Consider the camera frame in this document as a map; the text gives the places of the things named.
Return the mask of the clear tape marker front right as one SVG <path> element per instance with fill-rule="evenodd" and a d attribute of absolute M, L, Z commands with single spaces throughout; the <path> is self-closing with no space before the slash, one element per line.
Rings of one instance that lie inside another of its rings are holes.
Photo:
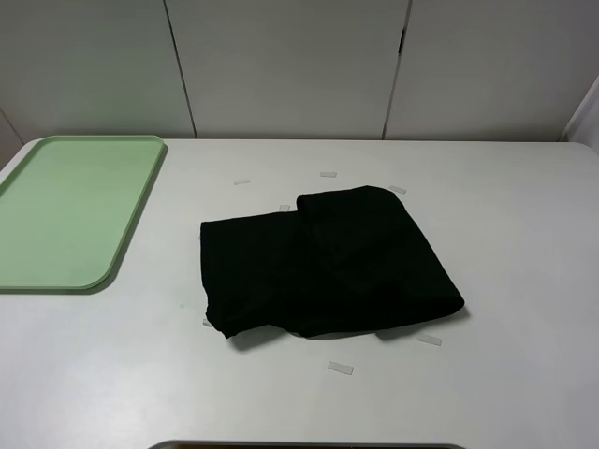
<path fill-rule="evenodd" d="M 440 338 L 428 334 L 417 334 L 416 340 L 434 346 L 442 345 L 442 340 Z"/>

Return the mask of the light green plastic tray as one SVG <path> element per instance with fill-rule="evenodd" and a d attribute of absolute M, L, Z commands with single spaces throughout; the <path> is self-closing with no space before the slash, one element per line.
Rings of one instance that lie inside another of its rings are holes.
<path fill-rule="evenodd" d="M 155 136 L 38 141 L 1 183 L 1 289 L 79 292 L 105 281 L 166 149 Z"/>

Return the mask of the clear tape marker back right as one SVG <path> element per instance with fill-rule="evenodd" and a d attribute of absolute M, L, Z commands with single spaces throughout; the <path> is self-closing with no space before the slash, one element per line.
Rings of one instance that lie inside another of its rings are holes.
<path fill-rule="evenodd" d="M 405 189 L 403 189 L 403 188 L 401 188 L 401 187 L 398 187 L 398 186 L 395 186 L 395 185 L 390 185 L 390 186 L 388 187 L 388 189 L 389 189 L 390 191 L 392 191 L 392 192 L 395 192 L 395 193 L 398 193 L 398 194 L 401 194 L 401 195 L 405 195 L 405 194 L 406 194 L 406 192 L 407 192 Z"/>

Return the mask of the black short sleeve shirt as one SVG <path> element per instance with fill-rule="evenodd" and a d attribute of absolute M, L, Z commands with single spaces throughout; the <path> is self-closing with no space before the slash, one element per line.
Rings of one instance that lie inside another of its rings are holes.
<path fill-rule="evenodd" d="M 391 191 L 304 194 L 293 211 L 204 222 L 206 317 L 225 337 L 275 326 L 303 338 L 441 319 L 464 299 Z"/>

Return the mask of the clear tape marker front middle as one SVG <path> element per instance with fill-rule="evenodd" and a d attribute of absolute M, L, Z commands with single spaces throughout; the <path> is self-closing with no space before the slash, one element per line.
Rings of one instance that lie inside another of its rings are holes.
<path fill-rule="evenodd" d="M 328 362 L 328 369 L 344 375 L 352 375 L 354 372 L 354 368 L 352 366 L 344 365 L 334 361 Z"/>

